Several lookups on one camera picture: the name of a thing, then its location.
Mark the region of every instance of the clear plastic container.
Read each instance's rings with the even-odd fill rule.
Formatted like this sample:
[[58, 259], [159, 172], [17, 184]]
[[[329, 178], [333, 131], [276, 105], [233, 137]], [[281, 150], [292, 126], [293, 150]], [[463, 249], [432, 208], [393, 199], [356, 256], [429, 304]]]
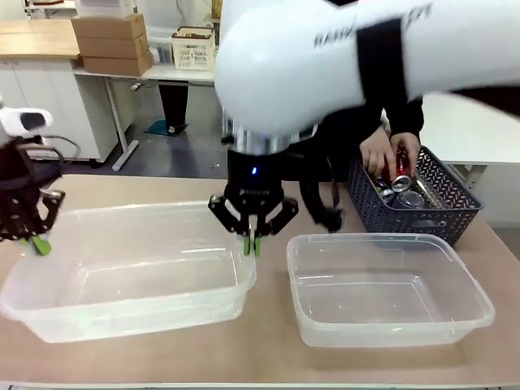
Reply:
[[177, 30], [173, 28], [147, 28], [148, 43], [152, 53], [157, 52], [155, 63], [158, 65], [173, 66], [173, 47], [171, 45], [171, 36]]
[[313, 347], [452, 344], [495, 317], [462, 260], [435, 236], [298, 236], [287, 255], [301, 338]]
[[132, 0], [74, 0], [78, 16], [123, 19], [133, 13]]
[[51, 244], [28, 250], [0, 294], [6, 317], [50, 343], [235, 319], [256, 280], [206, 202], [62, 213]]

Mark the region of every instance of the perforated basket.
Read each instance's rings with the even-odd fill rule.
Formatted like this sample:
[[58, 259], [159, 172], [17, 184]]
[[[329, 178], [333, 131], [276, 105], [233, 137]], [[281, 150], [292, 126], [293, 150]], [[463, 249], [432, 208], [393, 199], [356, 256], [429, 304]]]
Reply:
[[215, 63], [212, 28], [180, 27], [171, 39], [177, 69], [208, 71]]
[[440, 200], [440, 208], [398, 210], [379, 196], [358, 157], [352, 157], [347, 185], [368, 232], [426, 233], [454, 245], [470, 222], [483, 209], [469, 189], [426, 147], [418, 156], [418, 174]]

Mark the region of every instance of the plastic storage box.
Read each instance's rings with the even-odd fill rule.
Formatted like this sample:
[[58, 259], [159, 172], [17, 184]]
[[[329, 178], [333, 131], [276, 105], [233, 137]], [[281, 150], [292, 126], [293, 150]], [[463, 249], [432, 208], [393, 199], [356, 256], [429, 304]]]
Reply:
[[452, 344], [495, 317], [479, 283], [435, 236], [298, 236], [287, 255], [301, 338], [313, 347]]
[[177, 69], [208, 71], [215, 64], [213, 28], [179, 27], [172, 38], [173, 58]]
[[157, 52], [156, 64], [173, 66], [171, 36], [175, 32], [176, 30], [172, 28], [146, 28], [150, 51], [152, 53]]
[[78, 16], [126, 18], [133, 13], [132, 0], [74, 0]]
[[253, 258], [206, 202], [60, 215], [47, 257], [28, 251], [0, 294], [2, 313], [50, 343], [234, 319]]
[[418, 178], [437, 208], [397, 210], [385, 204], [357, 157], [350, 161], [347, 188], [368, 232], [433, 234], [454, 245], [483, 209], [470, 190], [426, 147], [418, 156]]

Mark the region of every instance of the cardboard box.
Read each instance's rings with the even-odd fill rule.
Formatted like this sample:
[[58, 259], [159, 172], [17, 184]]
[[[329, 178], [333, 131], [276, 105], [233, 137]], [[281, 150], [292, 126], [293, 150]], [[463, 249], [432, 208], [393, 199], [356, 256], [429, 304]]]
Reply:
[[145, 18], [133, 14], [125, 19], [74, 18], [71, 19], [76, 38], [111, 38], [131, 41], [145, 33]]
[[147, 51], [138, 59], [83, 57], [87, 72], [104, 75], [140, 76], [154, 64], [152, 54]]
[[77, 38], [82, 57], [138, 59], [148, 51], [148, 38], [142, 34], [131, 41], [106, 38]]

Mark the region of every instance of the black band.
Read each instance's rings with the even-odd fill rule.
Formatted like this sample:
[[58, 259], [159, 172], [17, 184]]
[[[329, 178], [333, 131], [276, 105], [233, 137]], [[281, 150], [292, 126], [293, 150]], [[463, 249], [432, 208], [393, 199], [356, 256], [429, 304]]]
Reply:
[[369, 103], [407, 103], [403, 65], [401, 18], [390, 19], [357, 32], [357, 65]]

